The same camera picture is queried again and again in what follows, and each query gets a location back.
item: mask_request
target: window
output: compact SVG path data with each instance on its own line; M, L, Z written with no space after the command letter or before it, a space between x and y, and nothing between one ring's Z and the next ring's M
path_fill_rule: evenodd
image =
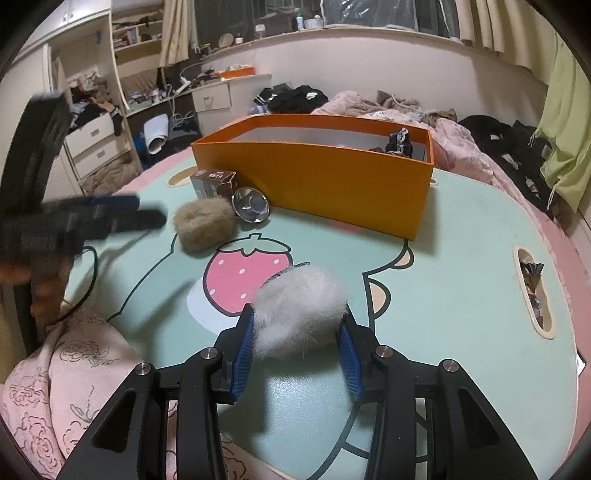
M200 43L217 48L224 33L255 38L255 25L265 36L297 29L295 17L324 16L325 25L360 25L414 30L459 37L455 0L194 0Z
M389 27L459 37L455 0L324 0L327 25Z

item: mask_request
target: drawer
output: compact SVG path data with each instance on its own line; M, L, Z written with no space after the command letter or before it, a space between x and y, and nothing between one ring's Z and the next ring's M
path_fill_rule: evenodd
M74 168L79 178L87 176L107 163L111 158L129 150L125 137L109 137L74 159Z
M103 113L98 118L88 122L82 128L72 132L66 137L66 145L70 150L72 158L80 155L87 148L92 147L95 143L100 142L109 135L113 135L113 120L108 113Z
M227 83L213 85L193 92L193 103L195 111L206 112L208 110L218 110L220 108L230 108L230 89Z

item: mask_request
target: fluffy pom pom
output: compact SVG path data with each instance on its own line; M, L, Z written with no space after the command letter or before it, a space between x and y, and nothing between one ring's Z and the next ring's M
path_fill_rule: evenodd
M324 268L291 267L256 293L255 357L283 358L335 341L345 288Z
M201 252L231 240L236 226L232 205L223 198L185 203L174 215L174 227L183 250Z

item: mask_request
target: orange box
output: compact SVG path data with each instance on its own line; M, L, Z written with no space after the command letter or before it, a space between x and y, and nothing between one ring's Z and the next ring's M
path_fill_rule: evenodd
M254 67L244 67L243 69L237 70L228 70L226 72L220 72L220 78L224 80L228 79L235 79L238 77L246 77L248 75L254 75L255 68Z
M406 128L419 160L368 151ZM433 173L427 129L327 115L252 116L191 145L199 168L238 173L272 205L413 240Z

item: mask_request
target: white fur ball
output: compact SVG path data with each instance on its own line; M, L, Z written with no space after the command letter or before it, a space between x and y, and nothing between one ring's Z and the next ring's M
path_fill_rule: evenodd
M284 358L335 341L347 294L324 268L303 265L264 284L253 307L255 357Z

